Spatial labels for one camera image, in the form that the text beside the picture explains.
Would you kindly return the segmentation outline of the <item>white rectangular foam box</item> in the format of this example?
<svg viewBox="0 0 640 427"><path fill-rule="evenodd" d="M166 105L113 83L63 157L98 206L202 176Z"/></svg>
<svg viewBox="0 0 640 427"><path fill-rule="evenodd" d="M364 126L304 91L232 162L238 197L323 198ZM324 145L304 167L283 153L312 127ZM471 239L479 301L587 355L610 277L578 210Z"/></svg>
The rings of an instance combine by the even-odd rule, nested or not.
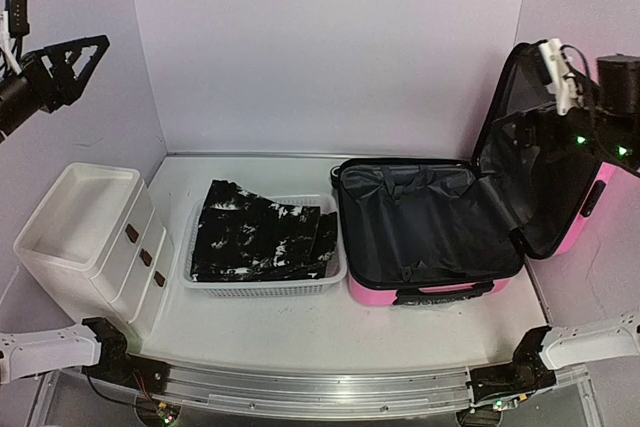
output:
<svg viewBox="0 0 640 427"><path fill-rule="evenodd" d="M36 207L13 250L74 321L105 317L140 338L114 308L116 299L106 299L103 267L125 224L133 219L147 220L153 208L138 171L72 163ZM157 209L156 214L166 229ZM171 240L168 231L167 239Z"/></svg>

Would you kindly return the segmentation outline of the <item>black white patterned garment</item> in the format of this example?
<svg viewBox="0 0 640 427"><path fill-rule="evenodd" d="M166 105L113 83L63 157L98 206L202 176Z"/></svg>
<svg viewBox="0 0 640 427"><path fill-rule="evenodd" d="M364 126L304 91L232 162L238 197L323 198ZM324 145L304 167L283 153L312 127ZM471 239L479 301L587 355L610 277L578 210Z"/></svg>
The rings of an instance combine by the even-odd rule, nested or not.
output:
<svg viewBox="0 0 640 427"><path fill-rule="evenodd" d="M319 280L337 247L338 216L214 180L196 230L192 282Z"/></svg>

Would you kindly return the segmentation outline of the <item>white perforated plastic basket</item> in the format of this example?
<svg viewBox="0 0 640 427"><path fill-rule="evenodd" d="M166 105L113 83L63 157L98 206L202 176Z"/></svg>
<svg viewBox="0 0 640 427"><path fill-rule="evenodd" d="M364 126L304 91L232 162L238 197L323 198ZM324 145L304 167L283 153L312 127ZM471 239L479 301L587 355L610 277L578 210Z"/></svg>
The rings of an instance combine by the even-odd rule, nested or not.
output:
<svg viewBox="0 0 640 427"><path fill-rule="evenodd" d="M338 227L337 245L329 259L326 275L319 280L282 280L267 282L194 282L190 269L195 248L198 219L204 205L204 198L192 207L180 248L179 260L175 267L181 285L194 292L202 292L216 298L290 297L320 294L342 282L348 272L346 254L342 241L341 227Z"/></svg>

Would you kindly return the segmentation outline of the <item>pink hard-shell suitcase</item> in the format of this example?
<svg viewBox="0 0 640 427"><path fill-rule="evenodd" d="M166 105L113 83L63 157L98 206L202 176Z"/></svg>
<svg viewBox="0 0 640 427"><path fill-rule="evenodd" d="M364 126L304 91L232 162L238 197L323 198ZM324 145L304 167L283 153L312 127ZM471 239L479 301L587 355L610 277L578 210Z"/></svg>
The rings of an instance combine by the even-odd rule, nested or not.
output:
<svg viewBox="0 0 640 427"><path fill-rule="evenodd" d="M528 259L568 252L613 167L537 144L527 115L556 111L558 40L507 57L468 160L354 158L333 168L348 287L368 306L433 305L502 290Z"/></svg>

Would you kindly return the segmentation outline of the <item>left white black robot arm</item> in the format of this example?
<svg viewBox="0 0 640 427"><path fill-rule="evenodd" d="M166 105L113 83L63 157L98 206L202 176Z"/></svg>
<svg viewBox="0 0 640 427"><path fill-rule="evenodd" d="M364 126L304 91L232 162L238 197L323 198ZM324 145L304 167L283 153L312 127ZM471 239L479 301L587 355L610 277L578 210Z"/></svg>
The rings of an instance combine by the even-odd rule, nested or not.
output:
<svg viewBox="0 0 640 427"><path fill-rule="evenodd" d="M28 0L1 10L1 139L37 112L73 105L110 47L107 36L84 37L22 52L30 34ZM134 375L127 339L104 317L65 329L1 335L1 383L68 367L96 368L114 384Z"/></svg>

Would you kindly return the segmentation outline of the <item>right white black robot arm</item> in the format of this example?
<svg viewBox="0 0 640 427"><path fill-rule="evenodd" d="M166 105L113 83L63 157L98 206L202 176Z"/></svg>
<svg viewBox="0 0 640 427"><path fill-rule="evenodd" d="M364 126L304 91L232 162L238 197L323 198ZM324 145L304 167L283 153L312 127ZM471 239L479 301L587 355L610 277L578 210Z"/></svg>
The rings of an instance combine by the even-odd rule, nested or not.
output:
<svg viewBox="0 0 640 427"><path fill-rule="evenodd" d="M639 60L622 54L597 60L601 84L587 68L575 69L558 39L539 44L533 64L550 104L509 114L491 127L515 154L556 161L572 154L600 166L639 173ZM470 370L474 407L495 411L553 387L558 370L639 353L637 313L578 327L546 325L526 332L511 361Z"/></svg>

